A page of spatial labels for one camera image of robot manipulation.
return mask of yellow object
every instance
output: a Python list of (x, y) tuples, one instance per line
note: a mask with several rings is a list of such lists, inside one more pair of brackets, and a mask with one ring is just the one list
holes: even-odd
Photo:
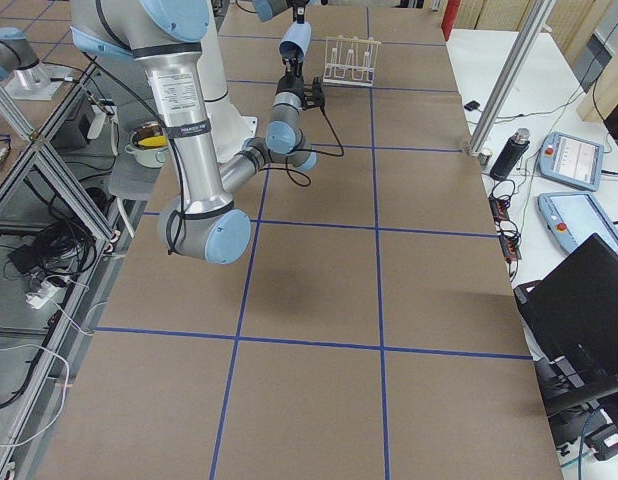
[(159, 148), (167, 145), (167, 139), (164, 135), (156, 137), (143, 138), (138, 142), (138, 145), (144, 148)]

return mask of blue cable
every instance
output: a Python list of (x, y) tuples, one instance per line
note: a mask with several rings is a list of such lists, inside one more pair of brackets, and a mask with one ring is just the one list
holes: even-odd
[(582, 432), (580, 432), (580, 448), (578, 449), (578, 480), (582, 480), (582, 450), (585, 446), (585, 435), (587, 434), (587, 426), (589, 422), (594, 417), (596, 413), (598, 413), (602, 409), (602, 406), (598, 406), (594, 409), (593, 412), (589, 414), (585, 423), (582, 425)]

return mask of black monitor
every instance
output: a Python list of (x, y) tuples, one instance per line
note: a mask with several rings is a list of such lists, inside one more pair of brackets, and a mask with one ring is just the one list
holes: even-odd
[[(618, 255), (589, 237), (520, 305), (550, 360), (564, 356), (585, 384), (618, 374)], [(618, 428), (618, 393), (598, 400)]]

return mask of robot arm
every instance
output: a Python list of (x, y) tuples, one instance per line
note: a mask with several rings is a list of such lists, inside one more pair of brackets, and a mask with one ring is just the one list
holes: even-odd
[(213, 21), (208, 6), (207, 0), (71, 0), (71, 29), (79, 49), (144, 68), (182, 185), (182, 197), (162, 211), (158, 233), (170, 252), (224, 264), (242, 255), (251, 235), (233, 193), (268, 163), (308, 169), (315, 154), (296, 151), (310, 148), (298, 128), (301, 105), (280, 91), (272, 119), (287, 125), (286, 135), (293, 132), (291, 147), (271, 148), (255, 138), (218, 167), (196, 67)]
[(24, 33), (14, 27), (0, 28), (0, 82), (15, 71), (25, 90), (49, 85), (50, 79)]

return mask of black cylinder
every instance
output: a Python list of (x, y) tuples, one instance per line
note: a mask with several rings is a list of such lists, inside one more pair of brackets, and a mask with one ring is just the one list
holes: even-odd
[(529, 130), (519, 128), (518, 131), (507, 140), (505, 147), (498, 155), (496, 163), (491, 167), (489, 176), (494, 180), (502, 182), (508, 176), (520, 157), (529, 148)]

